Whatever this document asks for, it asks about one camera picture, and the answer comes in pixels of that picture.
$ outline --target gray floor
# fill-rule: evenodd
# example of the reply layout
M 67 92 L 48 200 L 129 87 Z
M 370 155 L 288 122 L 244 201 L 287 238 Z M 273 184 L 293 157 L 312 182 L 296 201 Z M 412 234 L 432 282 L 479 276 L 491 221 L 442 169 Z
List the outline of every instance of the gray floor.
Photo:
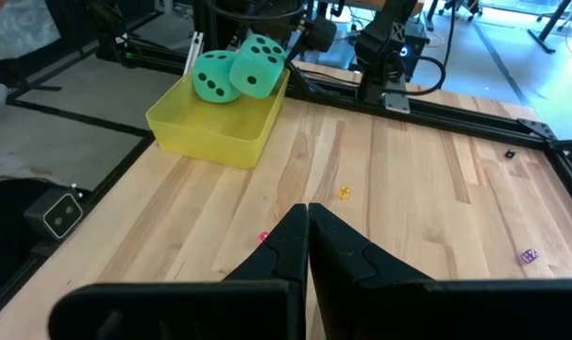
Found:
M 147 128 L 147 109 L 178 79 L 144 68 L 127 69 L 93 55 L 44 83 L 61 86 L 60 92 L 30 91 L 19 99 Z
M 449 16 L 434 16 L 432 20 L 434 32 L 447 40 L 449 31 Z M 438 45 L 438 39 L 432 39 L 431 44 Z M 444 60 L 446 57 L 446 44 L 437 47 L 425 47 L 424 56 Z M 439 69 L 434 65 L 420 61 L 412 82 L 425 86 L 432 86 L 439 79 Z M 500 73 L 494 59 L 479 38 L 477 30 L 472 23 L 463 17 L 457 19 L 454 28 L 454 39 L 449 62 L 446 68 L 446 82 L 443 86 L 458 94 L 474 95 L 481 98 L 495 99 L 507 103 L 520 104 L 513 89 Z
M 553 30 L 547 37 L 547 43 L 557 50 L 549 55 L 527 32 L 527 28 L 542 29 L 546 20 L 536 23 L 534 16 L 503 15 L 503 12 L 489 9 L 482 18 L 477 18 L 476 25 L 495 48 L 505 72 L 518 86 L 520 93 L 515 93 L 502 72 L 495 68 L 494 58 L 478 39 L 473 24 L 465 21 L 462 9 L 458 17 L 444 89 L 530 106 L 560 139 L 572 139 L 572 54 L 565 45 L 565 35 L 569 34 L 568 42 L 572 48 L 572 26 L 562 32 Z M 445 36 L 449 30 L 449 15 L 435 15 L 433 23 L 435 33 Z M 440 46 L 426 48 L 423 54 L 439 59 L 444 53 L 444 47 Z M 428 68 L 419 65 L 412 81 L 430 85 L 429 78 L 435 75 L 431 75 Z
M 525 30 L 485 24 L 481 29 L 498 51 L 510 51 L 500 56 L 530 106 L 560 139 L 572 139 L 572 55 L 565 37 L 548 37 L 557 49 L 549 55 Z
M 0 176 L 42 177 L 92 190 L 139 141 L 7 106 L 0 109 Z
M 193 21 L 181 16 L 162 15 L 135 33 L 180 53 L 188 53 L 193 36 Z

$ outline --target die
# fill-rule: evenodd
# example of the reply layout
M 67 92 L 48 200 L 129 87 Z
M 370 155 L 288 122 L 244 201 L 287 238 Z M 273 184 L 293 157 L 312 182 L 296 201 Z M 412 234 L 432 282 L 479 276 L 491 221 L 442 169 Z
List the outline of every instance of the die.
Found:
M 506 157 L 507 159 L 511 159 L 512 157 L 514 157 L 514 155 L 516 155 L 516 150 L 514 150 L 514 149 L 509 149 L 509 150 L 506 151 L 506 153 L 504 154 L 504 157 Z
M 229 70 L 236 59 L 230 51 L 209 51 L 193 65 L 192 82 L 200 98 L 211 103 L 228 103 L 240 96 L 229 82 Z
M 531 249 L 531 248 L 527 249 L 521 253 L 521 259 L 526 264 L 530 264 L 530 263 L 534 262 L 538 257 L 540 257 L 540 254 L 538 254 L 538 252 L 535 251 L 535 249 Z
M 269 231 L 264 231 L 260 233 L 259 237 L 257 238 L 257 244 L 260 245 L 261 243 L 265 242 L 267 236 L 269 236 Z
M 284 69 L 286 52 L 273 40 L 259 34 L 250 35 L 229 71 L 229 81 L 243 94 L 267 97 Z

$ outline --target small purple die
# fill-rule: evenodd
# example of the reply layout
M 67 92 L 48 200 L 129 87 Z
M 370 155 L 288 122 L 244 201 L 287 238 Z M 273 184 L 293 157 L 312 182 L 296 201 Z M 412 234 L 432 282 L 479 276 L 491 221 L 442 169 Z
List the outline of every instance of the small purple die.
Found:
M 539 258 L 540 254 L 538 254 L 535 249 L 527 249 L 523 253 L 521 253 L 521 259 L 526 263 L 530 264 L 535 261 L 535 259 Z

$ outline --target wooden tabletop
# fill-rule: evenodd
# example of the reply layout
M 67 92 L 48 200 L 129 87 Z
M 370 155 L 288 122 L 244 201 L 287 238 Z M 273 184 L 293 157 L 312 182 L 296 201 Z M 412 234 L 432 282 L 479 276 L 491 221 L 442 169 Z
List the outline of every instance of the wooden tabletop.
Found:
M 423 99 L 537 119 L 454 93 Z M 218 281 L 297 202 L 323 203 L 435 279 L 572 277 L 572 199 L 542 153 L 517 147 L 508 160 L 508 148 L 289 98 L 254 169 L 153 144 L 0 313 L 0 339 L 46 338 L 54 303 L 84 284 Z M 528 248 L 540 258 L 521 264 Z M 309 278 L 308 336 L 321 339 Z

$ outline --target black metal frame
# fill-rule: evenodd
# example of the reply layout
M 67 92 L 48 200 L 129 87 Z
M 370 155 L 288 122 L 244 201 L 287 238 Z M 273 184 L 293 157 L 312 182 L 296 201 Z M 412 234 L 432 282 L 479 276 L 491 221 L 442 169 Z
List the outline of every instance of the black metal frame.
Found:
M 543 151 L 572 197 L 572 161 L 564 154 L 565 151 L 572 151 L 572 141 L 557 141 L 545 123 L 499 117 L 412 98 L 410 98 L 410 113 L 401 113 L 387 110 L 380 105 L 357 101 L 356 87 L 319 79 L 315 79 L 314 83 L 326 93 L 309 91 L 301 89 L 299 85 L 289 84 L 286 95 L 316 104 Z

